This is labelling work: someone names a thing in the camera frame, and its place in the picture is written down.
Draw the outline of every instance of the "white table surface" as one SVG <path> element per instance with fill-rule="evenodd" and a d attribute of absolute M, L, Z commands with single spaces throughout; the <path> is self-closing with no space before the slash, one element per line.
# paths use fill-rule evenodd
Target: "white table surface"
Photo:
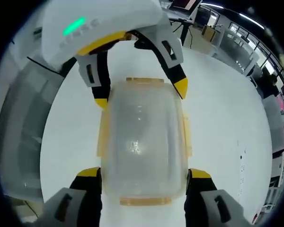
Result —
<path fill-rule="evenodd" d="M 133 41 L 119 42 L 108 53 L 114 85 L 126 77 L 166 78 L 154 53 L 137 50 Z M 189 167 L 211 174 L 252 221 L 268 191 L 272 146 L 266 114 L 252 83 L 210 56 L 183 49 L 183 70 L 189 80 L 182 106 L 190 120 L 193 155 Z M 49 112 L 40 157 L 44 201 L 69 187 L 76 174 L 100 166 L 96 157 L 101 110 L 78 65 L 62 83 Z M 102 194 L 101 226 L 185 226 L 185 196 L 171 205 L 124 207 Z"/>
<path fill-rule="evenodd" d="M 175 20 L 181 19 L 181 20 L 185 20 L 186 22 L 191 22 L 193 24 L 193 21 L 189 19 L 189 16 L 183 17 L 182 15 L 178 15 L 176 12 L 172 10 L 169 10 L 166 13 L 169 19 L 175 19 Z"/>

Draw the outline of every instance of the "computer monitor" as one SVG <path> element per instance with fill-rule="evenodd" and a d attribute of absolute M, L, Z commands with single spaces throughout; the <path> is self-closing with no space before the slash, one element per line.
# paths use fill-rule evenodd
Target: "computer monitor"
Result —
<path fill-rule="evenodd" d="M 201 0 L 174 0 L 170 5 L 170 9 L 191 14 L 200 1 Z"/>

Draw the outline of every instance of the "plastic storage box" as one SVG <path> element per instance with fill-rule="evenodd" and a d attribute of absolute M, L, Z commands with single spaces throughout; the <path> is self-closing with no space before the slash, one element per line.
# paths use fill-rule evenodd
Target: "plastic storage box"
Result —
<path fill-rule="evenodd" d="M 171 84 L 155 79 L 120 82 L 103 115 L 104 193 L 123 205 L 158 205 L 185 192 L 183 114 Z"/>

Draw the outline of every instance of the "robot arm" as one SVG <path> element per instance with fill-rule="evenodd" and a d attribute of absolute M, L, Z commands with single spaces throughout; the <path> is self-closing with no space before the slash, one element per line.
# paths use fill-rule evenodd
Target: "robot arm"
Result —
<path fill-rule="evenodd" d="M 110 12 L 114 4 L 116 2 L 112 0 L 94 1 L 92 4 L 89 0 L 54 0 L 49 3 L 43 23 L 44 59 L 59 67 L 74 56 L 80 75 L 92 88 L 96 103 L 105 109 L 110 93 L 107 51 L 126 33 L 131 33 L 149 44 L 168 79 L 184 99 L 188 80 L 180 65 L 183 62 L 182 46 L 159 3 L 156 0 L 118 1 L 122 8 L 116 7 L 114 12 Z M 61 18 L 57 20 L 57 11 L 61 13 L 63 10 L 65 13 L 59 14 Z M 71 30 L 70 21 L 78 25 L 81 22 L 81 25 Z"/>
<path fill-rule="evenodd" d="M 43 215 L 32 226 L 94 226 L 100 223 L 101 171 L 81 171 L 70 188 L 63 188 L 44 205 Z M 226 191 L 216 190 L 208 173 L 189 169 L 186 201 L 186 227 L 249 227 L 243 208 Z"/>

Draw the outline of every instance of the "green led light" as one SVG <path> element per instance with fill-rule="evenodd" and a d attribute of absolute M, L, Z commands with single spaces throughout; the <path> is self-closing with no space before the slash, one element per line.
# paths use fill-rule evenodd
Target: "green led light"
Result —
<path fill-rule="evenodd" d="M 78 27 L 83 25 L 85 23 L 85 18 L 81 17 L 78 20 L 72 22 L 68 27 L 63 31 L 63 35 L 68 35 L 72 33 L 74 30 L 76 30 Z"/>

